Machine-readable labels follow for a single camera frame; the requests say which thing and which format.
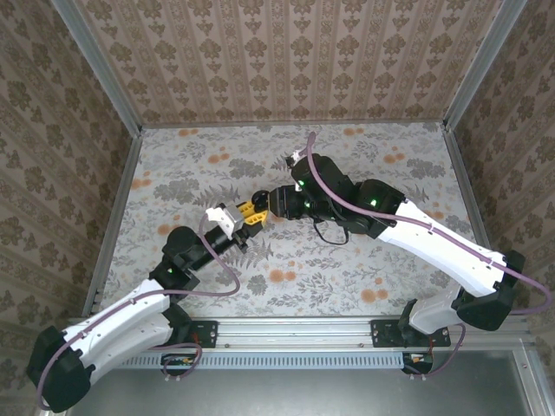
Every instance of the floral tablecloth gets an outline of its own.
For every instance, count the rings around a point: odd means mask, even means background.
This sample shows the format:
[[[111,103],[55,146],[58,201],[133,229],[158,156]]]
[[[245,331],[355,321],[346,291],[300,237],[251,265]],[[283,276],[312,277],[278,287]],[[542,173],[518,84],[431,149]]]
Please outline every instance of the floral tablecloth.
[[[209,206],[292,183],[284,158],[303,148],[311,131],[317,132],[315,152],[330,156],[354,181],[383,180],[472,238],[439,123],[146,130],[101,307],[147,277],[174,227],[197,230]],[[335,224],[320,226],[327,239],[342,240]],[[224,255],[241,290],[224,298],[187,297],[183,306],[191,316],[399,314],[408,299],[431,296],[450,281],[420,258],[369,237],[326,244],[308,219],[271,216],[249,245],[245,255],[235,249]],[[197,276],[198,290],[232,285],[215,262]]]

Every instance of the wall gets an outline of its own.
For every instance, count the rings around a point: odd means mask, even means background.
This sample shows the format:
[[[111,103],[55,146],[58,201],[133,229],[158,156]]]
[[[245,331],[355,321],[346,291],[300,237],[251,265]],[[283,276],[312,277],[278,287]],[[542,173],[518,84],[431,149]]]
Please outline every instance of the wall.
[[[80,315],[130,138],[49,1],[0,2],[0,414],[39,330]]]
[[[529,1],[455,135],[495,248],[526,255],[555,290],[555,2]],[[543,296],[519,292],[523,306]],[[555,308],[531,317],[555,376]]]
[[[440,119],[500,0],[78,0],[150,127]]]

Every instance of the ventilation grille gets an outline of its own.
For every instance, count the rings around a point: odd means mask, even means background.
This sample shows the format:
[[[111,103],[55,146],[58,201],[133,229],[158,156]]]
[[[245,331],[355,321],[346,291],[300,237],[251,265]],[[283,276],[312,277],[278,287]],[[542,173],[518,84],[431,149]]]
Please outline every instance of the ventilation grille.
[[[125,369],[160,369],[161,353],[143,353]],[[402,353],[204,353],[198,369],[402,368]]]

